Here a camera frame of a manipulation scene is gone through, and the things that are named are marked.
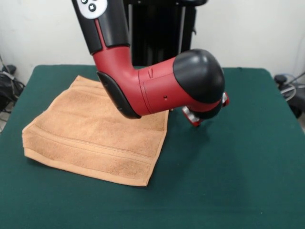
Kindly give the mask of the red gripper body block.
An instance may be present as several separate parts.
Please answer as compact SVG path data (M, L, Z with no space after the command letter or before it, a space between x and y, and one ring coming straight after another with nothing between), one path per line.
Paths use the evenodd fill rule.
M198 127L204 120L215 117L223 107L225 107L229 104L229 102L230 102L230 100L227 95L227 92L224 92L223 96L222 96L222 101L215 108L213 108L210 111L203 112L203 113L195 112L195 111L190 110L187 106L184 106L182 108L182 112L183 112L183 115L186 117L186 119L193 126Z

